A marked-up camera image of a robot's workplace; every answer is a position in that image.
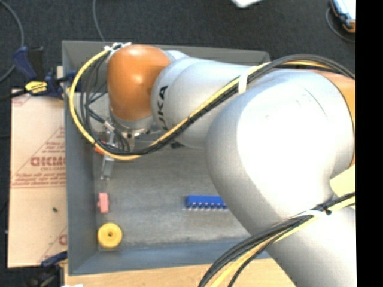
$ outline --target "blue clamp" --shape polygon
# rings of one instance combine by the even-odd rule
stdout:
[[[13,54],[13,63],[16,69],[26,78],[26,84],[32,81],[41,83],[38,90],[31,90],[29,93],[33,96],[50,96],[63,100],[63,89],[60,83],[62,81],[72,82],[76,72],[69,71],[64,78],[58,79],[53,71],[44,72],[42,66],[43,48],[28,49],[27,47],[19,48]]]

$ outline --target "blue lego brick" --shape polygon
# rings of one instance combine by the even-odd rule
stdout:
[[[220,196],[189,195],[185,198],[185,207],[188,209],[227,209]]]

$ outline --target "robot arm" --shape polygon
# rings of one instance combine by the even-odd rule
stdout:
[[[251,72],[176,51],[119,48],[108,61],[113,123],[137,135],[154,123],[164,134],[143,151],[116,154],[86,137],[118,160],[173,139],[204,148],[217,191],[241,224],[259,233],[329,201],[331,178],[354,162],[354,78],[272,66]],[[247,91],[238,94],[244,72]],[[73,103],[71,111],[75,118]],[[356,286],[355,250],[355,210],[347,208],[268,252],[297,286]]]

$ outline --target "gray tray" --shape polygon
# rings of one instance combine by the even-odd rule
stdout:
[[[101,42],[64,41],[64,73],[78,70],[103,46]],[[158,47],[243,65],[270,60],[259,51]],[[101,69],[100,80],[105,73]],[[101,105],[107,108],[107,97]],[[218,195],[203,150],[167,146],[133,162],[116,162],[111,177],[101,180],[102,157],[74,126],[67,107],[65,121],[69,275],[208,264],[249,236],[230,210],[185,208],[189,194]],[[96,207],[100,191],[110,197],[106,215],[100,215]],[[97,230],[106,222],[123,230],[117,249],[98,245]]]

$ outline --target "yellow wooden piece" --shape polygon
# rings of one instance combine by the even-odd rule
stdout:
[[[122,240],[121,228],[115,223],[105,223],[97,232],[97,239],[103,248],[117,247]]]

